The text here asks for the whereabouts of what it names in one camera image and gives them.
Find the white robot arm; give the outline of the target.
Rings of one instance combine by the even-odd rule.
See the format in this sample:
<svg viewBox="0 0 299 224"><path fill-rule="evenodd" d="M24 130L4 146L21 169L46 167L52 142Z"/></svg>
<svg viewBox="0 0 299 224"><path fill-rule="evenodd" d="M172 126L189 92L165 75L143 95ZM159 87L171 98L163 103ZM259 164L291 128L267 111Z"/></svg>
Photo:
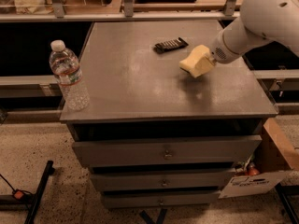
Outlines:
<svg viewBox="0 0 299 224"><path fill-rule="evenodd" d="M299 0L243 0L239 17L209 46L194 48L180 66L200 77L217 63L231 63L272 41L299 54Z"/></svg>

